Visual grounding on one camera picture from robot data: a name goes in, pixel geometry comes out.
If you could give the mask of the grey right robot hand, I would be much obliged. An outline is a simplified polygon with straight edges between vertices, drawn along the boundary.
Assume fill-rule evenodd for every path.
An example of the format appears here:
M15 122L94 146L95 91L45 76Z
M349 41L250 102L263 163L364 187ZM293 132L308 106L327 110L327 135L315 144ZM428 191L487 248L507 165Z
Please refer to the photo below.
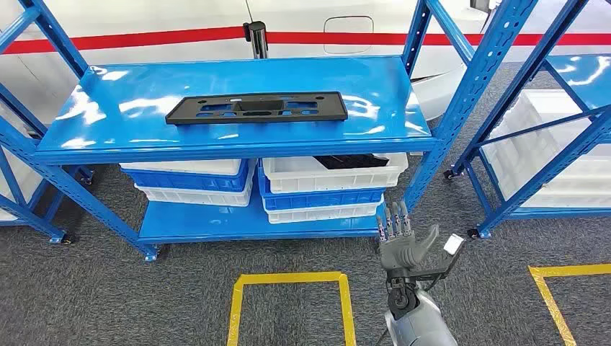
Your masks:
M380 261L386 272L399 268L416 267L440 235L439 225L428 228L428 234L417 241L404 201L393 202L393 211L385 208L385 218L376 217Z

